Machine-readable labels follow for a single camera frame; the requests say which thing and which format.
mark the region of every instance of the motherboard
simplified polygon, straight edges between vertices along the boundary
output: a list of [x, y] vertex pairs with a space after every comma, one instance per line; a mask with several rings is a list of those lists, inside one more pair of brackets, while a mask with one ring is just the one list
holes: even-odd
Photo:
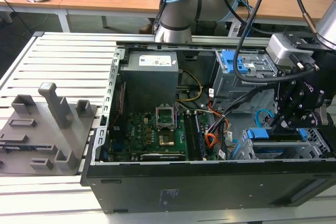
[[125, 135], [118, 138], [112, 134], [109, 158], [113, 162], [213, 160], [213, 150], [204, 140], [208, 127], [206, 113], [158, 113], [157, 109], [129, 113]]

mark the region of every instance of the white table leg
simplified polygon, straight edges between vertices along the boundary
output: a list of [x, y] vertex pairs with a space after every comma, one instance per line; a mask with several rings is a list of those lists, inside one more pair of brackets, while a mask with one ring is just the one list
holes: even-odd
[[71, 23], [69, 15], [66, 14], [58, 14], [59, 22], [61, 23], [61, 27], [64, 33], [71, 32]]
[[13, 23], [12, 17], [10, 16], [10, 12], [1, 12], [1, 16], [5, 19], [7, 24]]
[[237, 37], [238, 33], [239, 33], [240, 26], [241, 26], [241, 23], [239, 22], [239, 20], [234, 19], [232, 21], [228, 37]]
[[103, 23], [103, 28], [107, 28], [108, 24], [107, 24], [106, 16], [101, 16], [101, 21]]

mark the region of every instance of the yellow wire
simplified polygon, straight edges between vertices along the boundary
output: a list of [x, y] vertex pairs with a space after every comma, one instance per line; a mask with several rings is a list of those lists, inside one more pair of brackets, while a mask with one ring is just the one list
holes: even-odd
[[187, 71], [187, 70], [183, 70], [182, 69], [182, 71], [183, 72], [186, 72], [186, 73], [188, 73], [188, 74], [190, 74], [193, 78], [194, 78], [194, 80], [195, 81], [197, 81], [197, 83], [198, 83], [198, 85], [199, 85], [199, 92], [198, 92], [198, 95], [197, 96], [195, 96], [195, 97], [193, 97], [193, 98], [188, 98], [188, 99], [176, 99], [178, 102], [192, 102], [192, 101], [194, 101], [194, 100], [196, 100], [197, 98], [199, 98], [201, 95], [202, 95], [202, 85], [201, 85], [201, 83], [199, 82], [199, 80], [193, 75], [193, 74], [191, 74], [189, 71]]

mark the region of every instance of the desk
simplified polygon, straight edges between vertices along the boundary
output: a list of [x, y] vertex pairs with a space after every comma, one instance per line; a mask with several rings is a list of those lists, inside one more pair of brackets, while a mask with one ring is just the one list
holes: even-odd
[[[100, 111], [116, 41], [152, 42], [153, 36], [45, 33], [42, 37], [32, 37], [0, 80], [0, 129], [13, 112], [11, 102], [17, 94], [31, 94], [35, 101], [42, 101], [36, 90], [43, 81], [55, 82], [57, 93], [65, 95], [68, 102], [74, 103], [85, 97]], [[229, 46], [236, 45], [238, 38], [194, 36], [193, 41]], [[245, 43], [266, 46], [268, 39], [247, 38]], [[91, 128], [98, 125], [99, 119], [95, 119]], [[105, 215], [90, 187], [80, 186], [82, 169], [83, 162], [76, 176], [0, 175], [0, 223], [218, 224], [274, 221], [277, 224], [331, 224], [336, 221], [336, 186], [294, 208]]]
[[[68, 15], [102, 16], [103, 27], [107, 26], [106, 16], [155, 17], [159, 10], [159, 0], [50, 0], [43, 3], [30, 3], [25, 0], [7, 0], [18, 12], [57, 14], [63, 31], [70, 32]], [[255, 6], [257, 0], [249, 0]], [[302, 0], [313, 20], [318, 21], [332, 0]], [[11, 9], [0, 0], [0, 11]], [[247, 16], [243, 7], [238, 14]], [[257, 14], [256, 23], [305, 25], [296, 0], [263, 0]]]

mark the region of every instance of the wooden table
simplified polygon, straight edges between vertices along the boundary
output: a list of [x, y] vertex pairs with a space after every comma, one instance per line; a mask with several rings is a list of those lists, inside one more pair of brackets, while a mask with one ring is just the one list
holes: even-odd
[[[63, 31], [70, 32], [68, 15], [102, 16], [103, 27], [107, 27], [106, 16], [155, 17], [159, 10], [159, 0], [49, 0], [30, 3], [25, 0], [7, 0], [15, 11], [57, 14]], [[333, 0], [302, 0], [311, 17], [318, 21]], [[257, 0], [249, 0], [255, 6]], [[0, 11], [10, 12], [7, 4], [0, 0]], [[237, 13], [246, 17], [247, 12], [239, 7]], [[305, 25], [296, 0], [263, 0], [257, 14], [256, 23]]]

